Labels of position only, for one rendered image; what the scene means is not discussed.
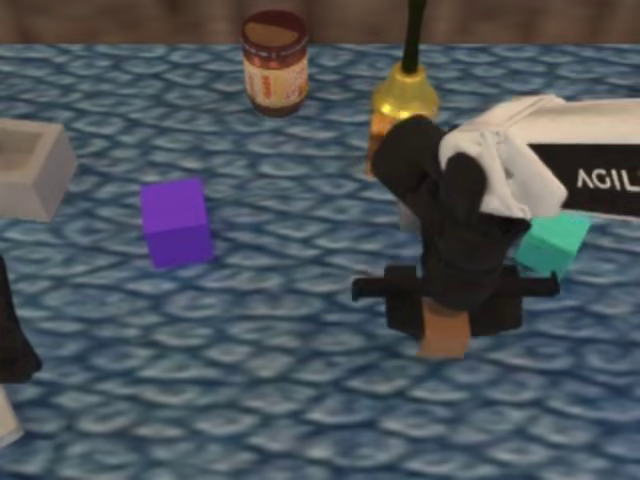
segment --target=purple cube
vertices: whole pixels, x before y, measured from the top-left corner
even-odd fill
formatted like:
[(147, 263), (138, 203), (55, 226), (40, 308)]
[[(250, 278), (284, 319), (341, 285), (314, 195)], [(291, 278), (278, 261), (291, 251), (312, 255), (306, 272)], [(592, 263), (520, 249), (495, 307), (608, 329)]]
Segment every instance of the purple cube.
[(179, 267), (213, 258), (204, 186), (199, 178), (143, 186), (140, 209), (154, 267)]

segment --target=jar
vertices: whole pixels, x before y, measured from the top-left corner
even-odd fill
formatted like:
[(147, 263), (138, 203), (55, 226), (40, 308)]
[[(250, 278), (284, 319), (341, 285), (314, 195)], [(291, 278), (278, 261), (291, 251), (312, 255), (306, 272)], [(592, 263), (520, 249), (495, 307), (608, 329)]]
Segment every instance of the jar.
[(284, 117), (298, 111), (309, 90), (304, 20), (292, 12), (265, 10), (242, 25), (244, 78), (254, 108)]

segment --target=blue water surface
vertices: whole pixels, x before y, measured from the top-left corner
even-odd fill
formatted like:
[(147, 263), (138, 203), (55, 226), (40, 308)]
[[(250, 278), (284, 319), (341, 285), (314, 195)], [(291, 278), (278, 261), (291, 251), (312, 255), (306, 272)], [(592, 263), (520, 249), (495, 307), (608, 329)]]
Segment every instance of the blue water surface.
[[(413, 262), (363, 175), (397, 47), (311, 52), (301, 112), (244, 97), (236, 46), (0, 47), (0, 116), (63, 123), (52, 224), (0, 223), (45, 368), (0, 480), (638, 480), (640, 227), (597, 220), (563, 294), (462, 362), (415, 358), (350, 277)], [(425, 48), (451, 125), (514, 95), (640, 96), (639, 46)], [(206, 181), (218, 259), (157, 272), (140, 185)]]

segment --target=yellow bottle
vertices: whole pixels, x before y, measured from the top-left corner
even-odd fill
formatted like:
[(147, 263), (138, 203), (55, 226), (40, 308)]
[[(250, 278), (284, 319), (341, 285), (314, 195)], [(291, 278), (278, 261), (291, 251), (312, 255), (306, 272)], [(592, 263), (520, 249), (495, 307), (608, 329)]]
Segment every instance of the yellow bottle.
[(418, 64), (422, 18), (426, 0), (409, 1), (409, 20), (402, 62), (373, 92), (367, 174), (372, 176), (371, 159), (384, 135), (399, 120), (422, 114), (438, 115), (440, 101), (429, 83), (427, 70)]

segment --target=white box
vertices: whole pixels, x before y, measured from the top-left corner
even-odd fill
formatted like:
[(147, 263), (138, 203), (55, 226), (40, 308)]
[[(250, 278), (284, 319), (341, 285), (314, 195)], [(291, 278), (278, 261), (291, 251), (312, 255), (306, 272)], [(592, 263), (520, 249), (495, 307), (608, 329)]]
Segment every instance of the white box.
[(24, 434), (4, 387), (0, 385), (0, 448), (15, 442)]
[(76, 167), (62, 125), (0, 118), (0, 218), (50, 222)]

